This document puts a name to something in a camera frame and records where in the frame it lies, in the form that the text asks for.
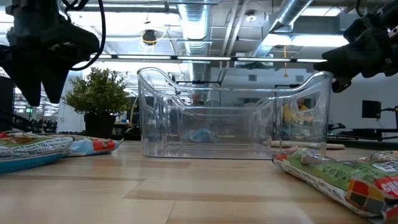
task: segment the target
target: potted plant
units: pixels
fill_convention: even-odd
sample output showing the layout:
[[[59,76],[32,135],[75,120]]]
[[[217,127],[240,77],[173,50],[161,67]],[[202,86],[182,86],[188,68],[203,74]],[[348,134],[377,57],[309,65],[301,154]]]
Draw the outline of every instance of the potted plant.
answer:
[[[63,97],[77,113],[85,114],[86,133],[97,138],[110,138],[117,113],[130,107],[129,94],[124,91],[123,79],[115,71],[92,68],[85,78],[69,80],[72,91]]]

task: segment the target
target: green plant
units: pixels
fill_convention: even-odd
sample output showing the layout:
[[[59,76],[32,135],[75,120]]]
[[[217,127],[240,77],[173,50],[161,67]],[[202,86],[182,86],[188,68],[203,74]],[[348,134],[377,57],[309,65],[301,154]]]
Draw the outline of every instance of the green plant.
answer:
[[[130,108],[129,94],[123,79],[115,71],[91,68],[86,79],[69,79],[72,91],[67,91],[65,103],[80,114],[115,114]]]

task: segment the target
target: desk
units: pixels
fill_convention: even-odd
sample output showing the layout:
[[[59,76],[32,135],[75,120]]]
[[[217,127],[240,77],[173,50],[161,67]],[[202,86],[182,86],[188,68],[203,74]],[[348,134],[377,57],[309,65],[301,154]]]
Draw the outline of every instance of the desk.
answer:
[[[355,159],[372,150],[328,151]],[[0,175],[0,223],[368,223],[271,161],[112,154]]]
[[[398,133],[398,129],[389,128],[389,129],[381,129],[381,128],[355,128],[352,131],[343,131],[341,135],[351,135],[365,138],[382,138],[382,133]]]

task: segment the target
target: plastic container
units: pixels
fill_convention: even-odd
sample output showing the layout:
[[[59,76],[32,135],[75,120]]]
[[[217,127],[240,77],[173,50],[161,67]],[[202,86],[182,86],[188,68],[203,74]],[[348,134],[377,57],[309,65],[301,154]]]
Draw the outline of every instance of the plastic container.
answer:
[[[181,86],[157,68],[140,69],[143,155],[271,159],[298,143],[324,155],[331,78],[318,72],[293,89],[222,88]]]

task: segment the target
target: monitor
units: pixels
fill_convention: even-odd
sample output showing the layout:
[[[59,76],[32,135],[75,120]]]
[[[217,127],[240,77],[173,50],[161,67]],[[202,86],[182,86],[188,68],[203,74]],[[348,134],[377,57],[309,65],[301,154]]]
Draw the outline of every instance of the monitor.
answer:
[[[381,102],[379,101],[362,101],[362,118],[380,118]]]

